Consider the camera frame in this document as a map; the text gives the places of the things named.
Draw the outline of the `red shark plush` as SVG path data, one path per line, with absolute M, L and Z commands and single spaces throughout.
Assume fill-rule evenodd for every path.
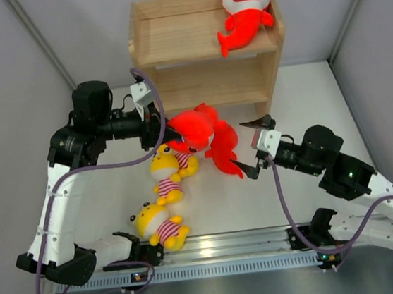
M 171 140 L 166 144 L 176 153 L 193 154 L 210 146 L 214 138 L 214 125 L 218 121 L 217 109 L 206 103 L 199 104 L 176 114 L 168 121 L 181 139 Z
M 271 0 L 222 0 L 228 15 L 224 23 L 226 34 L 217 33 L 223 57 L 249 45 L 261 26 L 274 25 L 274 18 L 267 11 L 270 3 Z
M 242 170 L 233 163 L 238 157 L 234 148 L 238 144 L 238 135 L 228 122 L 220 120 L 214 124 L 214 138 L 210 148 L 204 152 L 206 159 L 212 159 L 216 168 L 227 175 L 244 177 Z

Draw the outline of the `yellow striped plush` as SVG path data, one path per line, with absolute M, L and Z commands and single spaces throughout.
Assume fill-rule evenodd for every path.
M 149 202 L 144 203 L 139 212 L 132 214 L 128 222 L 151 246 L 161 245 L 170 252 L 181 250 L 190 232 L 182 216 L 171 215 L 165 206 Z
M 180 186 L 179 162 L 171 152 L 156 152 L 150 164 L 150 175 L 156 181 L 153 192 L 156 203 L 166 205 L 181 201 L 183 191 Z
M 194 154 L 182 153 L 176 151 L 168 144 L 162 144 L 158 148 L 158 152 L 163 154 L 173 154 L 178 161 L 179 170 L 178 173 L 181 178 L 186 178 L 194 175 L 199 169 L 198 158 Z

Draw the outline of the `yellow striped plush top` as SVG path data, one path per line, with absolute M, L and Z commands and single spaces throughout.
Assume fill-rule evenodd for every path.
M 186 178 L 194 175 L 199 169 L 198 158 L 194 154 L 182 153 L 176 151 L 168 144 L 162 144 L 158 148 L 158 152 L 163 154 L 173 154 L 178 161 L 179 170 L 178 173 L 181 178 Z

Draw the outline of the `yellow striped plush bottom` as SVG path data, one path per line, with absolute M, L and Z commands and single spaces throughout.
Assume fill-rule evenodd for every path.
M 151 246 L 161 245 L 170 252 L 181 250 L 190 232 L 182 216 L 171 215 L 165 206 L 149 202 L 144 203 L 139 212 L 132 214 L 128 222 Z

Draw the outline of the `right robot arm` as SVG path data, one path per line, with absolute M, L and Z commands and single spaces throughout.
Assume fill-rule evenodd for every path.
M 269 115 L 245 127 L 254 128 L 256 165 L 232 163 L 253 180 L 261 169 L 272 169 L 278 199 L 290 225 L 291 247 L 316 251 L 324 268 L 338 271 L 356 243 L 393 250 L 393 182 L 370 164 L 341 151 L 344 140 L 323 125 L 309 127 L 301 143 L 275 129 Z M 347 211 L 319 208 L 307 226 L 299 226 L 289 211 L 277 169 L 283 167 L 320 178 L 328 195 L 365 207 L 363 217 Z

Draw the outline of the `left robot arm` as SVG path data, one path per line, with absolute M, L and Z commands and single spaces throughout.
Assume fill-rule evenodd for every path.
M 103 81 L 87 81 L 72 91 L 68 123 L 49 141 L 47 189 L 40 222 L 28 251 L 16 266 L 64 286 L 86 284 L 95 270 L 120 262 L 139 265 L 142 250 L 128 233 L 113 233 L 89 245 L 74 241 L 77 213 L 92 171 L 122 169 L 146 161 L 159 146 L 180 138 L 169 127 L 154 83 L 144 71 L 132 68 L 132 111 L 113 108 L 113 92 Z M 108 141 L 137 138 L 145 155 L 139 159 L 99 164 Z

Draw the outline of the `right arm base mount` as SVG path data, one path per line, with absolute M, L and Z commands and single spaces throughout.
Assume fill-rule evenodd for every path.
M 327 247 L 336 244 L 336 240 L 331 236 L 327 229 L 316 229 L 310 226 L 299 226 L 297 229 L 306 237 L 308 241 L 310 241 L 315 246 Z M 299 238 L 299 236 L 296 235 L 296 232 L 293 228 L 288 228 L 286 230 L 286 235 L 288 236 L 288 241 L 292 250 L 305 251 L 310 249 Z

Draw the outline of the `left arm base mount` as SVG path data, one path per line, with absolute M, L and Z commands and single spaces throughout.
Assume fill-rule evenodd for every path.
M 130 254 L 128 259 L 117 261 L 109 264 L 103 268 L 103 271 L 116 271 L 123 269 L 141 268 L 143 265 L 139 262 L 145 262 L 152 266 L 159 266 L 164 259 L 164 248 L 158 244 L 151 246 L 149 243 L 141 245 L 140 248 L 135 248 L 135 252 Z

